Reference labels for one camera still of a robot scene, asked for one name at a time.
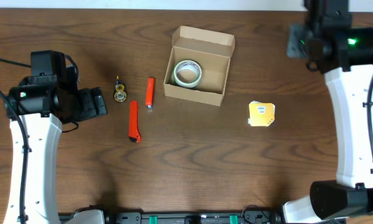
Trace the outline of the yellow sticky note pad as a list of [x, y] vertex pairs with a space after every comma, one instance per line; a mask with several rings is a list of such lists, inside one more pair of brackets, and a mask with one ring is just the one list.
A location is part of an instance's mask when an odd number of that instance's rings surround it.
[[269, 127], [275, 121], [275, 105], [251, 101], [248, 105], [248, 124], [252, 127]]

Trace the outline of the white masking tape roll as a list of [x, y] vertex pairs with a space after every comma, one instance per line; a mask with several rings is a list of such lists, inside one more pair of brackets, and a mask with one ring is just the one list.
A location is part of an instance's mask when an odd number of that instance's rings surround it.
[[202, 80], [202, 69], [193, 60], [183, 60], [174, 67], [173, 77], [177, 85], [184, 88], [194, 88]]

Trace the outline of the small orange lighter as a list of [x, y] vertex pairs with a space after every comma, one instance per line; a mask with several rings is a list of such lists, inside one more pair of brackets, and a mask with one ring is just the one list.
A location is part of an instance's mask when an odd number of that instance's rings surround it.
[[149, 109], [153, 107], [154, 86], [155, 86], [155, 78], [149, 77], [147, 87], [146, 87], [146, 100], [145, 100], [145, 105]]

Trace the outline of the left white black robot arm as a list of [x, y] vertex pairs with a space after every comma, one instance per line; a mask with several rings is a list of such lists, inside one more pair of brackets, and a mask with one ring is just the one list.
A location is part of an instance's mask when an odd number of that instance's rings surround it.
[[5, 223], [60, 223], [56, 168], [62, 126], [107, 114], [101, 89], [79, 89], [78, 79], [70, 56], [38, 51], [31, 53], [31, 75], [9, 90], [13, 158]]

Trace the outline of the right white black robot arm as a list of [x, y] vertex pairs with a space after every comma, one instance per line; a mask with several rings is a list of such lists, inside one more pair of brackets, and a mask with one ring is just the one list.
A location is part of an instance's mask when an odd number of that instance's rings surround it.
[[305, 0], [303, 24], [292, 24], [287, 55], [324, 76], [338, 143], [334, 180], [311, 184], [286, 202], [277, 223], [344, 223], [373, 215], [373, 28], [354, 28], [347, 0]]

